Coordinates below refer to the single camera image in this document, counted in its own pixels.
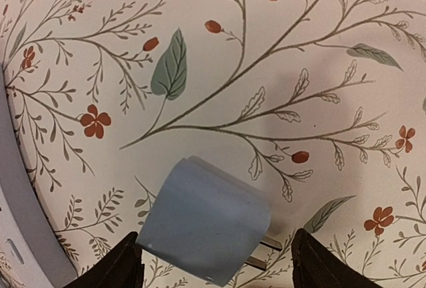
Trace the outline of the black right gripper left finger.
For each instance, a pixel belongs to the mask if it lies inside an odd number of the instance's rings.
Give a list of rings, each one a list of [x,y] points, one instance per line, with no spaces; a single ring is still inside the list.
[[[144,264],[137,236],[135,231],[127,234],[94,267],[65,288],[141,288]]]

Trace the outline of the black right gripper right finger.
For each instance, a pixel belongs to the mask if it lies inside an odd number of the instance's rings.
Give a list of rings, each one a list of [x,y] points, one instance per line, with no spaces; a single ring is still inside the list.
[[[295,288],[380,288],[340,261],[305,229],[291,244]]]

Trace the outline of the light blue charger plug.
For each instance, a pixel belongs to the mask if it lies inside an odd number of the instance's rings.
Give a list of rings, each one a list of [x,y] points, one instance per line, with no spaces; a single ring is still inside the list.
[[[224,287],[243,264],[262,271],[251,256],[269,238],[271,212],[257,188],[201,158],[181,159],[165,179],[136,243],[143,250],[211,284]]]

